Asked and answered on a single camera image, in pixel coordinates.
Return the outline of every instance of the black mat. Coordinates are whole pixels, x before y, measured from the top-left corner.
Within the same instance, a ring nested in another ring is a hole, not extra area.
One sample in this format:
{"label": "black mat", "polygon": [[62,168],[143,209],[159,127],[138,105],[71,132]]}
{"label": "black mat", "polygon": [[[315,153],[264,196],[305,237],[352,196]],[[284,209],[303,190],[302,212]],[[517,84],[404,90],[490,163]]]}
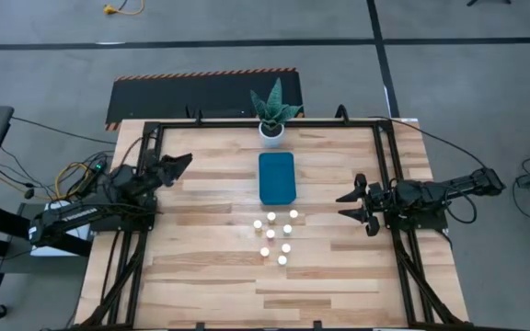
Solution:
{"label": "black mat", "polygon": [[[111,91],[106,130],[116,131],[122,120],[193,118],[198,109],[208,119],[255,117],[249,91],[267,99],[278,77],[283,103],[302,105],[295,68],[118,77]],[[298,116],[304,116],[304,109]]]}

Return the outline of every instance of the black metal frame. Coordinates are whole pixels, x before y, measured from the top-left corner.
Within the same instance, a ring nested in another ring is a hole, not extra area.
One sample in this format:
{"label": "black metal frame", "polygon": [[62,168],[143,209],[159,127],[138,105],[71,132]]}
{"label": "black metal frame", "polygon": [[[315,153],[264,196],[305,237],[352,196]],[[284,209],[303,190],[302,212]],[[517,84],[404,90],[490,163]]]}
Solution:
{"label": "black metal frame", "polygon": [[[145,151],[145,146],[148,145],[150,139],[150,133],[156,133],[156,144],[155,151],[157,156],[161,153],[161,146],[163,144],[164,131],[167,129],[189,129],[189,128],[205,128],[205,129],[226,129],[226,128],[254,128],[257,129],[259,126],[259,121],[256,119],[246,119],[246,120],[203,120],[202,112],[199,110],[195,114],[195,120],[178,120],[172,122],[147,122],[144,125],[144,135],[141,146],[141,151],[139,153],[137,169],[143,168],[143,153]],[[387,137],[387,142],[389,146],[390,155],[392,158],[392,163],[395,169],[396,178],[403,178],[402,166],[399,159],[396,136],[394,133],[394,128],[392,122],[389,120],[352,120],[349,118],[347,110],[342,105],[339,106],[334,120],[307,120],[307,119],[296,119],[287,122],[286,127],[288,128],[369,128],[372,129],[374,135],[374,144],[375,150],[377,153],[377,160],[379,164],[379,170],[382,178],[382,184],[384,187],[389,185],[389,174],[386,163],[386,155],[384,152],[384,143],[382,141],[382,132]],[[411,228],[407,230],[409,247],[412,257],[406,252],[404,245],[402,243],[402,238],[400,235],[400,230],[398,229],[397,222],[398,217],[396,215],[387,214],[386,216],[386,227],[390,229],[392,234],[392,242],[394,244],[395,256],[397,259],[397,270],[399,275],[400,288],[402,290],[402,300],[404,303],[404,308],[406,312],[406,319],[408,326],[410,328],[421,328],[424,330],[502,330],[499,328],[486,328],[480,326],[473,326],[468,322],[463,322],[457,317],[455,317],[447,307],[441,302],[436,293],[432,290],[431,286],[424,278],[424,271],[421,261],[421,252],[419,248],[419,243],[415,233],[415,229]],[[140,290],[140,278],[142,275],[142,260],[144,259],[144,248],[146,245],[147,233],[140,234],[139,245],[136,247],[134,252],[135,256],[142,255],[140,263],[134,268],[130,268],[130,273],[125,275],[121,272],[120,266],[126,268],[126,258],[130,249],[130,238],[132,233],[125,234],[124,244],[121,247],[121,254],[119,260],[119,275],[121,276],[119,281],[121,286],[116,288],[114,287],[110,290],[114,294],[121,291],[123,283],[126,279],[124,276],[129,277],[132,273],[132,287],[130,291],[130,297],[128,302],[128,309],[126,312],[126,322],[125,324],[115,324],[117,315],[118,300],[113,300],[111,312],[116,312],[110,314],[109,324],[114,324],[118,328],[128,328],[133,327],[134,317],[136,313],[136,304],[138,299],[138,291]],[[410,275],[415,282],[417,283],[420,293],[421,293],[421,303],[422,311],[424,315],[424,322],[418,322],[416,319],[414,304],[412,301],[412,294],[410,290],[409,278]],[[434,317],[432,311],[435,311],[442,321],[443,324],[434,323]],[[198,323],[199,328],[203,329],[203,324]],[[112,325],[96,325],[88,329],[100,329],[111,327]],[[315,329],[322,329],[322,324],[320,322],[315,322]]]}

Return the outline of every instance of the blue object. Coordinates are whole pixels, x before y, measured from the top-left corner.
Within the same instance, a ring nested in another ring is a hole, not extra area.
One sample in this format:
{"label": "blue object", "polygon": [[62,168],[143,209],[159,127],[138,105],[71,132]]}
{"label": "blue object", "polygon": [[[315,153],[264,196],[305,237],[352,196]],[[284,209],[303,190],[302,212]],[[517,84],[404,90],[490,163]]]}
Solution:
{"label": "blue object", "polygon": [[287,205],[295,200],[294,155],[259,155],[259,197],[265,205]]}

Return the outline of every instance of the desk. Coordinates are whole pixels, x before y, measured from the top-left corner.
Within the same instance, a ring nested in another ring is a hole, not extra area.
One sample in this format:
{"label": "desk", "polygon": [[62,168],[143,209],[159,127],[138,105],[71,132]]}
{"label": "desk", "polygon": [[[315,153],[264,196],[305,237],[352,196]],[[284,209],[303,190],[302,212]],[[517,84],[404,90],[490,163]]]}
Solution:
{"label": "desk", "polygon": [[[143,120],[122,123],[113,166],[143,127]],[[394,129],[404,177],[431,179],[421,135],[401,125]],[[357,204],[334,202],[352,190],[357,173],[370,183],[380,180],[372,130],[286,128],[285,141],[283,150],[294,154],[297,199],[292,207],[261,206],[257,165],[267,151],[256,129],[165,130],[162,153],[193,153],[194,159],[173,188],[156,192],[163,214],[148,235],[134,327],[312,327],[315,320],[324,327],[407,325],[389,232],[368,237],[362,225],[337,214]],[[389,154],[387,143],[384,149]],[[137,155],[130,153],[126,163],[135,165]],[[393,167],[388,170],[394,176]],[[300,212],[291,222],[290,209]],[[291,237],[268,244],[254,232],[253,221],[268,211],[278,212],[278,233],[285,223],[294,226]],[[113,236],[94,241],[77,323],[99,303]],[[454,314],[467,319],[448,243],[434,231],[417,236],[427,280]],[[279,267],[275,257],[283,243],[293,250],[287,266]],[[265,245],[268,259],[259,255]],[[114,268],[118,255],[116,250]],[[411,287],[421,320],[419,294],[413,282]]]}

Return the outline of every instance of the yellow cable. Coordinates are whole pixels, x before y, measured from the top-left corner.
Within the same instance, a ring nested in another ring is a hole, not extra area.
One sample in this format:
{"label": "yellow cable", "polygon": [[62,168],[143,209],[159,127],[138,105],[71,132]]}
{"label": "yellow cable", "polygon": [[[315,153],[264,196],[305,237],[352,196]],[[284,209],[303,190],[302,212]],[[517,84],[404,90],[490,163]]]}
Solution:
{"label": "yellow cable", "polygon": [[[85,178],[83,179],[81,184],[79,184],[79,186],[77,186],[76,188],[73,188],[72,191],[67,192],[65,195],[62,196],[61,190],[60,190],[60,186],[61,186],[60,179],[64,175],[65,172],[67,172],[69,169],[74,168],[76,166],[79,166],[83,168],[83,170],[85,170]],[[54,179],[54,193],[56,194],[56,199],[63,200],[63,199],[67,199],[70,196],[74,195],[81,188],[81,185],[83,185],[83,183],[87,181],[87,179],[89,178],[89,172],[90,172],[89,168],[86,165],[81,164],[81,163],[72,163],[66,166],[63,170],[61,170],[61,172],[56,176],[56,179]]]}
{"label": "yellow cable", "polygon": [[[6,183],[7,185],[9,185],[10,187],[15,188],[16,190],[18,190],[18,191],[20,191],[20,192],[26,194],[26,191],[25,191],[25,190],[23,190],[22,188],[19,188],[19,187],[17,187],[16,185],[12,184],[12,183],[11,183],[10,181],[8,181],[7,179],[5,179],[5,178],[3,178],[3,177],[0,177],[0,180],[1,180],[2,182]],[[34,197],[35,197],[35,198],[38,198],[38,199],[42,199],[42,200],[50,200],[50,198],[42,197],[42,196],[39,196],[39,195],[37,195],[37,194],[34,194]]]}
{"label": "yellow cable", "polygon": [[116,9],[116,7],[112,6],[112,5],[105,5],[103,7],[103,12],[106,14],[106,15],[112,15],[112,14],[122,14],[122,15],[131,15],[131,16],[134,16],[134,15],[138,15],[140,13],[142,13],[144,10],[144,0],[141,0],[140,1],[140,9],[138,9],[137,11],[135,12],[125,12],[125,11],[121,11],[119,9]]}

